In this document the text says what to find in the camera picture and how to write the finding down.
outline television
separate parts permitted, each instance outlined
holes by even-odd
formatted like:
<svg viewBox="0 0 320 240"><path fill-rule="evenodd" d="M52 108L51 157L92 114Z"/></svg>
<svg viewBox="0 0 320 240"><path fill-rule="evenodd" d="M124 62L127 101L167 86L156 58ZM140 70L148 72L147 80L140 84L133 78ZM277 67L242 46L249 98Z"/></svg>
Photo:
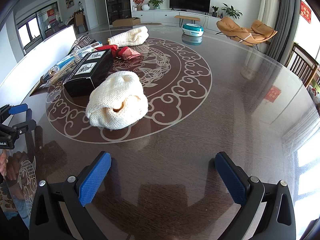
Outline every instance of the television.
<svg viewBox="0 0 320 240"><path fill-rule="evenodd" d="M210 10L210 0L169 0L169 7L208 13Z"/></svg>

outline cardboard box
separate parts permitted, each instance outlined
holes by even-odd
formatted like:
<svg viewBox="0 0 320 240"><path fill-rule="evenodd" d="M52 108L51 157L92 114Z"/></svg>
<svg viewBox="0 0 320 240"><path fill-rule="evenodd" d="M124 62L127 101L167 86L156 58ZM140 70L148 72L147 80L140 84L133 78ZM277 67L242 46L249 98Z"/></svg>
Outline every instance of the cardboard box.
<svg viewBox="0 0 320 240"><path fill-rule="evenodd" d="M71 97L90 95L109 75L113 66L111 49L88 53L63 82Z"/></svg>
<svg viewBox="0 0 320 240"><path fill-rule="evenodd" d="M132 18L117 19L112 23L112 26L113 27L134 26L139 23L141 23L140 18L132 17Z"/></svg>

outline human hand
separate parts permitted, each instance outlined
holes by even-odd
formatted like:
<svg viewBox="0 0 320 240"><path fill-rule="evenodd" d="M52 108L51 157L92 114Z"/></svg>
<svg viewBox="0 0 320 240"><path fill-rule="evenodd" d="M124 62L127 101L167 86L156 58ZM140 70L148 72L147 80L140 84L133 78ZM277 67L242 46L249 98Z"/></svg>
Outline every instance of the human hand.
<svg viewBox="0 0 320 240"><path fill-rule="evenodd" d="M7 163L7 178L9 180L16 180L20 170L21 152L16 152L13 156L9 156Z"/></svg>
<svg viewBox="0 0 320 240"><path fill-rule="evenodd" d="M7 154L5 153L5 150L2 150L2 153L0 155L0 173L4 177L6 173L7 168Z"/></svg>

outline cream towel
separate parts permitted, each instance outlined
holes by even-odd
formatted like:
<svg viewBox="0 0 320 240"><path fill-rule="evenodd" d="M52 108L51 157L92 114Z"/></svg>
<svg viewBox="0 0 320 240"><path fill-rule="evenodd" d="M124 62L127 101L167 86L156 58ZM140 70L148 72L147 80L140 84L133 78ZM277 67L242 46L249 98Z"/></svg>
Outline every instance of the cream towel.
<svg viewBox="0 0 320 240"><path fill-rule="evenodd" d="M133 124L148 112L148 100L136 73L111 74L90 95L86 116L92 126L117 130Z"/></svg>
<svg viewBox="0 0 320 240"><path fill-rule="evenodd" d="M145 26L129 30L125 33L120 33L108 39L109 45L137 46L141 45L149 37L148 29Z"/></svg>

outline leather armchair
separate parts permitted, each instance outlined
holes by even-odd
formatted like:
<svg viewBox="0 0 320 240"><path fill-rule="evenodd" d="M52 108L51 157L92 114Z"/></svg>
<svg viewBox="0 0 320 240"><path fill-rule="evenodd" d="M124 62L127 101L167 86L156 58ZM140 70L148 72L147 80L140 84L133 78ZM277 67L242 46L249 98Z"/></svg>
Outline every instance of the leather armchair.
<svg viewBox="0 0 320 240"><path fill-rule="evenodd" d="M240 42L247 46L257 45L271 39L277 31L265 25L259 20L255 20L250 29L241 28L229 17L224 17L217 22L218 29L233 41Z"/></svg>

